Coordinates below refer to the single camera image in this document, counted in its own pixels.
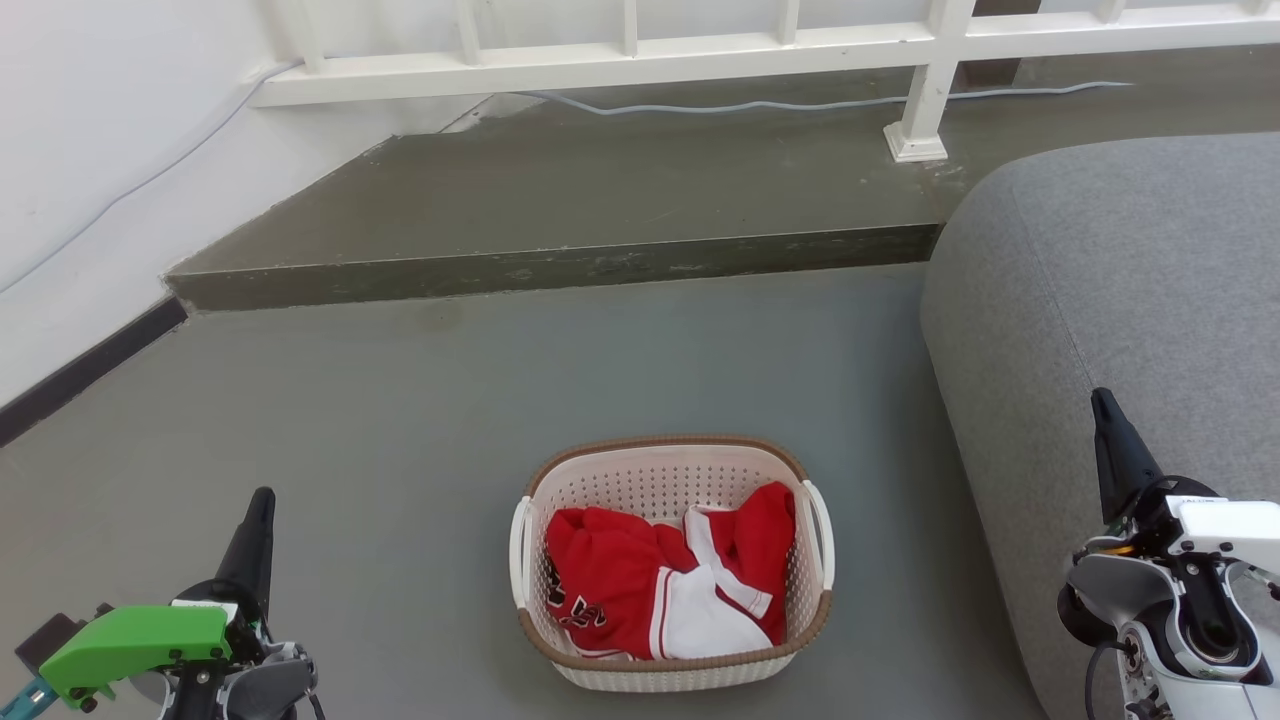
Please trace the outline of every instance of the white cable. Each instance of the white cable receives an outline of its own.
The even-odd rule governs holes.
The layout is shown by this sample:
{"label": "white cable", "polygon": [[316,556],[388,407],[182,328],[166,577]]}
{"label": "white cable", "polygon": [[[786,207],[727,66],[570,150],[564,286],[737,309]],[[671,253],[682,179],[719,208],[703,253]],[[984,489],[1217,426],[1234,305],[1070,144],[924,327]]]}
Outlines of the white cable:
{"label": "white cable", "polygon": [[[195,152],[196,150],[200,150],[201,146],[204,146],[206,142],[209,142],[215,135],[218,135],[219,131],[221,131],[224,127],[227,127],[227,123],[229,123],[232,120],[232,118],[234,118],[244,108],[244,105],[248,102],[248,99],[252,97],[255,92],[257,92],[259,87],[262,87],[264,82],[271,79],[273,77],[275,77],[275,76],[278,76],[280,73],[283,73],[284,70],[288,70],[291,68],[296,68],[296,67],[298,67],[301,64],[302,64],[302,60],[293,60],[291,63],[284,63],[282,65],[276,65],[275,68],[271,68],[270,70],[266,70],[265,73],[262,73],[257,78],[255,78],[252,87],[248,88],[248,92],[244,94],[244,96],[241,99],[241,101],[236,104],[236,108],[233,108],[232,111],[228,113],[227,117],[224,117],[221,119],[221,122],[219,122],[218,126],[214,127],[212,131],[210,131],[207,135],[205,135],[202,138],[200,138],[200,141],[197,141],[196,143],[193,143],[191,147],[188,147],[180,155],[178,155],[177,158],[174,158],[172,161],[166,163],[163,168],[160,168],[159,170],[156,170],[155,173],[152,173],[151,176],[148,176],[145,181],[134,184],[129,190],[127,190],[127,191],[122,192],[120,195],[115,196],[110,202],[108,202],[106,205],[104,205],[102,209],[97,211],[97,214],[95,214],[92,218],[90,218],[90,220],[87,223],[82,224],[79,227],[79,229],[77,229],[76,232],[73,232],[72,234],[69,234],[61,242],[59,242],[59,243],[54,245],[52,247],[50,247],[49,251],[45,252],[44,255],[41,255],[38,259],[32,260],[24,268],[22,268],[20,270],[18,270],[13,275],[10,275],[8,279],[5,279],[4,282],[0,282],[0,295],[3,295],[5,291],[8,291],[9,288],[12,288],[13,286],[15,286],[15,284],[20,283],[22,281],[24,281],[28,275],[31,275],[32,273],[35,273],[45,263],[47,263],[50,259],[52,259],[54,255],[58,255],[68,245],[70,245],[72,242],[76,242],[76,240],[79,238],[79,236],[84,234],[84,232],[88,231],[88,228],[93,227],[93,223],[96,223],[100,219],[102,219],[102,215],[105,215],[111,208],[115,208],[115,205],[119,201],[122,201],[125,197],[133,195],[134,192],[142,190],[143,187],[146,187],[147,184],[150,184],[152,181],[155,181],[160,176],[163,176],[163,174],[168,173],[169,170],[172,170],[174,167],[178,165],[178,163],[182,163],[183,160],[186,160],[188,156],[191,156],[192,152]],[[975,99],[979,99],[979,97],[996,97],[996,96],[1001,96],[1001,95],[1066,95],[1069,92],[1078,92],[1080,90],[1089,90],[1089,88],[1093,88],[1093,87],[1128,87],[1130,85],[1133,85],[1133,83],[1128,83],[1128,82],[1084,82],[1084,83],[1080,83],[1080,85],[1073,85],[1071,87],[1032,87],[1032,88],[1010,87],[1010,88],[1000,88],[1000,90],[980,90],[980,91],[977,91],[977,92],[952,92],[947,97],[950,100],[975,100]],[[564,97],[563,95],[557,95],[554,92],[530,91],[530,92],[517,92],[516,95],[527,95],[530,97],[540,97],[543,100],[552,100],[554,102],[563,102],[564,105],[570,105],[572,108],[577,108],[579,110],[586,110],[588,113],[594,113],[596,115],[625,115],[627,113],[681,113],[681,114],[689,114],[689,115],[712,115],[712,114],[717,114],[717,113],[735,113],[735,111],[739,111],[739,110],[748,110],[748,109],[751,109],[751,108],[774,108],[774,109],[778,109],[778,110],[797,110],[797,111],[840,110],[840,109],[846,109],[846,108],[868,108],[868,106],[872,106],[872,105],[888,105],[888,104],[893,104],[893,102],[906,102],[906,100],[908,100],[904,96],[904,97],[877,97],[874,100],[849,100],[849,101],[845,101],[845,102],[826,102],[826,104],[822,104],[822,105],[795,105],[795,104],[791,104],[791,102],[774,102],[772,100],[755,100],[755,101],[751,101],[751,102],[742,102],[740,105],[723,105],[723,106],[719,106],[719,108],[681,108],[681,106],[676,106],[676,105],[628,105],[626,108],[595,108],[595,106],[588,105],[586,102],[579,102],[577,100],[571,100],[568,97]]]}
{"label": "white cable", "polygon": [[[948,100],[977,100],[979,97],[996,97],[1000,95],[1066,95],[1069,92],[1079,92],[1082,90],[1089,90],[1093,87],[1128,87],[1133,83],[1130,82],[1083,82],[1080,85],[1073,85],[1071,87],[1004,87],[998,90],[979,90],[974,92],[952,92],[947,96]],[[530,97],[540,97],[543,100],[552,100],[554,102],[563,102],[571,108],[577,108],[579,110],[586,110],[588,113],[594,113],[596,115],[626,115],[627,113],[680,113],[685,115],[714,115],[717,113],[736,113],[739,110],[749,110],[751,108],[773,108],[777,110],[797,110],[797,111],[812,111],[812,110],[841,110],[845,108],[869,108],[872,105],[891,105],[895,102],[906,102],[906,96],[902,97],[876,97],[873,100],[846,100],[844,102],[824,102],[822,105],[794,105],[791,102],[774,102],[772,100],[753,100],[751,102],[742,102],[740,105],[721,105],[718,108],[684,108],[678,105],[627,105],[626,108],[595,108],[588,105],[586,102],[579,102],[577,100],[571,100],[563,95],[556,92],[517,92],[517,95],[527,95]]]}
{"label": "white cable", "polygon": [[174,158],[169,163],[165,163],[165,165],[163,168],[160,168],[159,170],[151,173],[147,177],[147,179],[145,179],[145,181],[134,184],[133,187],[131,187],[129,190],[125,190],[120,195],[116,195],[110,202],[108,202],[106,205],[104,205],[101,210],[99,210],[92,218],[90,218],[90,220],[87,223],[82,224],[79,227],[79,229],[77,229],[72,234],[67,236],[67,238],[63,240],[61,242],[59,242],[59,243],[54,245],[52,247],[50,247],[38,259],[32,260],[24,268],[22,268],[20,270],[18,270],[17,273],[14,273],[9,278],[6,278],[3,282],[0,282],[0,295],[3,295],[10,287],[13,287],[13,286],[20,283],[22,281],[24,281],[28,275],[31,275],[32,273],[35,273],[36,270],[38,270],[41,265],[44,265],[50,259],[52,259],[54,255],[58,255],[68,245],[76,242],[76,240],[79,236],[84,234],[84,232],[88,228],[93,227],[93,223],[101,220],[102,215],[105,215],[108,213],[108,210],[110,210],[111,208],[115,208],[116,202],[119,202],[119,201],[124,200],[125,197],[133,195],[134,192],[142,190],[143,187],[146,187],[147,184],[150,184],[152,181],[155,181],[160,176],[163,176],[163,174],[168,173],[169,170],[172,170],[178,163],[182,163],[183,160],[186,160],[188,156],[191,156],[192,152],[195,152],[196,150],[200,150],[200,147],[202,145],[205,145],[206,142],[210,141],[210,138],[212,138],[215,135],[218,135],[218,131],[223,129],[224,127],[227,127],[227,123],[232,122],[232,118],[234,118],[244,108],[244,105],[248,102],[248,99],[252,97],[255,92],[257,92],[259,87],[262,87],[264,82],[271,79],[273,77],[275,77],[275,76],[278,76],[280,73],[283,73],[284,70],[288,70],[291,68],[296,68],[296,67],[298,67],[301,64],[302,64],[302,60],[293,60],[292,63],[284,63],[282,65],[276,65],[276,67],[271,68],[270,70],[266,70],[265,73],[257,76],[257,78],[253,79],[252,87],[248,88],[248,92],[244,94],[244,96],[241,99],[239,102],[236,104],[236,108],[233,108],[230,113],[227,113],[227,115],[214,127],[214,129],[211,129],[207,135],[205,135],[204,137],[201,137],[197,142],[195,142],[191,147],[188,147],[187,150],[184,150],[177,158]]}

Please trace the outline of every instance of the red and white jacket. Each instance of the red and white jacket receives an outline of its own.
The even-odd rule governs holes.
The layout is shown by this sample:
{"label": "red and white jacket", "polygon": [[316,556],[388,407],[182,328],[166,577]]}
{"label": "red and white jacket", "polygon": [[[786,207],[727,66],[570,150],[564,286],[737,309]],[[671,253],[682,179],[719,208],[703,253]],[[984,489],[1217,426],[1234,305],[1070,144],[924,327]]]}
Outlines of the red and white jacket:
{"label": "red and white jacket", "polygon": [[694,659],[786,641],[795,501],[782,483],[737,510],[694,506],[678,528],[588,507],[547,528],[547,605],[584,657]]}

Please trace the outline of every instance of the teal connector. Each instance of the teal connector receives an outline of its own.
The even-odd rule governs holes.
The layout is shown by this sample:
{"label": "teal connector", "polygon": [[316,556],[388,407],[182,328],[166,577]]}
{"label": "teal connector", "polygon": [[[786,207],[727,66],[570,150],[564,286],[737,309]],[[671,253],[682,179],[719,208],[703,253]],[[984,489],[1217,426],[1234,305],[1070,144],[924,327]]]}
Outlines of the teal connector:
{"label": "teal connector", "polygon": [[54,688],[37,676],[9,705],[0,707],[0,720],[35,720],[56,701]]}

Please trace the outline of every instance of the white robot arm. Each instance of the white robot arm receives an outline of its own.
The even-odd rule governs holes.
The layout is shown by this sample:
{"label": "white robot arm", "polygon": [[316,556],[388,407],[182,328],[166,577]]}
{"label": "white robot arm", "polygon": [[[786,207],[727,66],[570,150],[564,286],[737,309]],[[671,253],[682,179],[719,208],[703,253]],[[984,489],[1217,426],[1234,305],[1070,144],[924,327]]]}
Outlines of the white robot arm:
{"label": "white robot arm", "polygon": [[1093,670],[1115,648],[1129,720],[1280,720],[1267,662],[1280,638],[1260,634],[1231,593],[1244,575],[1280,600],[1280,505],[1165,475],[1110,391],[1093,391],[1093,410],[1110,527],[1071,556],[1059,596],[1062,624],[1096,648],[1089,717]]}

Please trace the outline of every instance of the black cable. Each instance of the black cable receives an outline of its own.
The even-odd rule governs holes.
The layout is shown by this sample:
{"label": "black cable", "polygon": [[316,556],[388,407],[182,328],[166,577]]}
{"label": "black cable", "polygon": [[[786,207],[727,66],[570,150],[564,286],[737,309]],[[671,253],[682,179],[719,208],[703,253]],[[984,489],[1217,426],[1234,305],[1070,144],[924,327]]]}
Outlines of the black cable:
{"label": "black cable", "polygon": [[1108,650],[1119,650],[1125,653],[1125,656],[1130,656],[1137,652],[1132,644],[1116,641],[1106,641],[1093,648],[1093,656],[1089,657],[1089,669],[1084,671],[1084,711],[1088,714],[1089,720],[1098,720],[1093,714],[1093,674],[1098,669],[1098,660],[1102,660],[1102,653]]}
{"label": "black cable", "polygon": [[307,700],[311,701],[311,710],[316,712],[316,720],[324,720],[324,710],[320,707],[320,698],[315,693],[307,693]]}

